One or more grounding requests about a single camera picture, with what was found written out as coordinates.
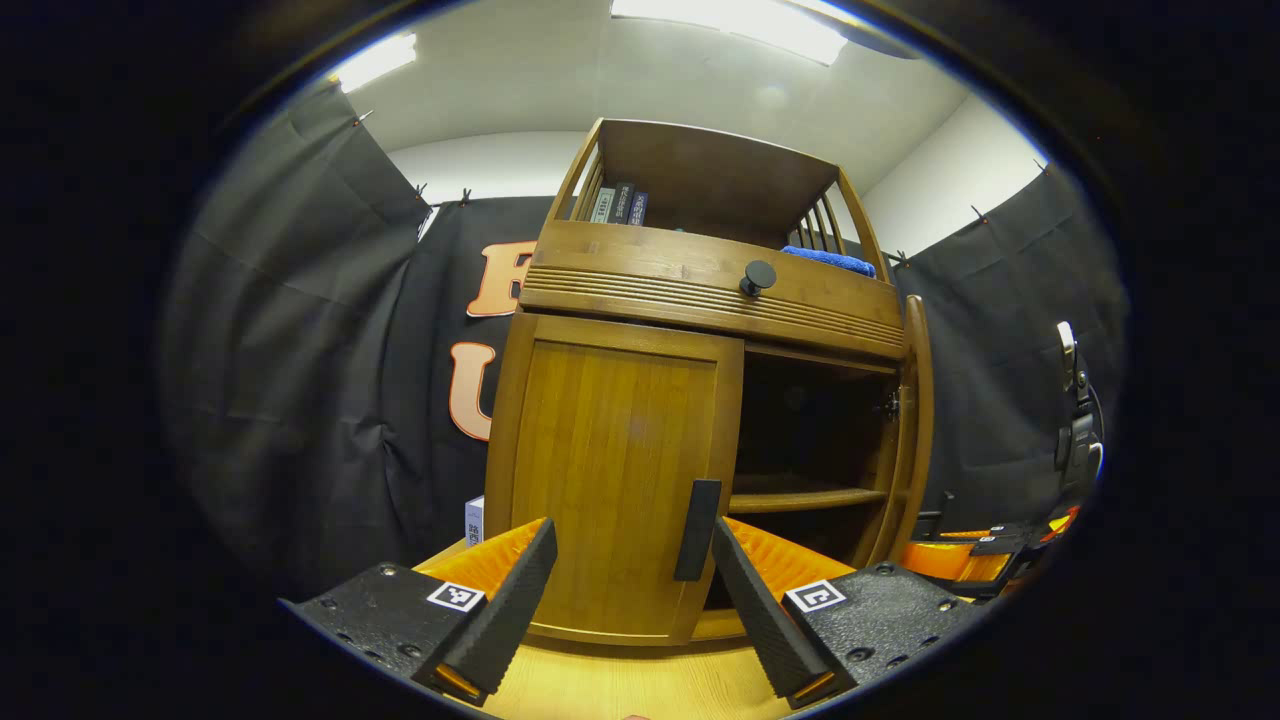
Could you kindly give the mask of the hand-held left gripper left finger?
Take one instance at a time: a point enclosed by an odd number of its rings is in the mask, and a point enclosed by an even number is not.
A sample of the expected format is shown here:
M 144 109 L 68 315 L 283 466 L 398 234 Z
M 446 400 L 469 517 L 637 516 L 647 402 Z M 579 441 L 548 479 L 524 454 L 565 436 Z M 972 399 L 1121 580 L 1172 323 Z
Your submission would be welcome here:
M 524 642 L 557 557 L 556 524 L 539 518 L 430 568 L 380 562 L 284 606 L 380 671 L 481 707 Z

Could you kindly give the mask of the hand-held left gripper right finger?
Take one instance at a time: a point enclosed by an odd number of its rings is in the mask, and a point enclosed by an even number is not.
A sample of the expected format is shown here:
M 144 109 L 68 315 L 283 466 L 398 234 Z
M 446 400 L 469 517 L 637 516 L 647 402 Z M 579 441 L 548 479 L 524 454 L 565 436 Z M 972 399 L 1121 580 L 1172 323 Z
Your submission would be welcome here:
M 895 562 L 855 569 L 732 518 L 717 520 L 710 551 L 774 694 L 792 710 L 878 685 L 986 619 L 986 606 Z

